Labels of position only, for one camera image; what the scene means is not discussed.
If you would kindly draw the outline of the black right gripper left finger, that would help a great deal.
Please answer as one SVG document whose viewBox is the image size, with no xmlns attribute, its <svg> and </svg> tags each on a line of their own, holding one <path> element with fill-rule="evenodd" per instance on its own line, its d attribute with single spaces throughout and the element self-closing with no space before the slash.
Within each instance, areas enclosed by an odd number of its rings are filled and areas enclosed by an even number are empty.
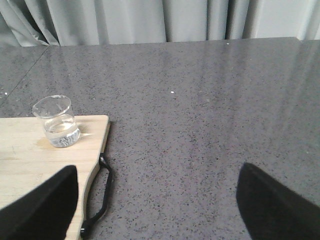
<svg viewBox="0 0 320 240">
<path fill-rule="evenodd" d="M 0 211 L 2 240 L 63 240 L 77 209 L 78 172 L 67 165 Z"/>
</svg>

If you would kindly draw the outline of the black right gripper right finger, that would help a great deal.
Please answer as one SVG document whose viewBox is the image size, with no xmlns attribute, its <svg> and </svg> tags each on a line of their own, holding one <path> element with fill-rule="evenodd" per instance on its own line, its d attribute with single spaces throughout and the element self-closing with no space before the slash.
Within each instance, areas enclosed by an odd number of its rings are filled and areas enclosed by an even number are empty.
<svg viewBox="0 0 320 240">
<path fill-rule="evenodd" d="M 240 169 L 236 202 L 253 240 L 318 240 L 320 208 L 252 163 Z"/>
</svg>

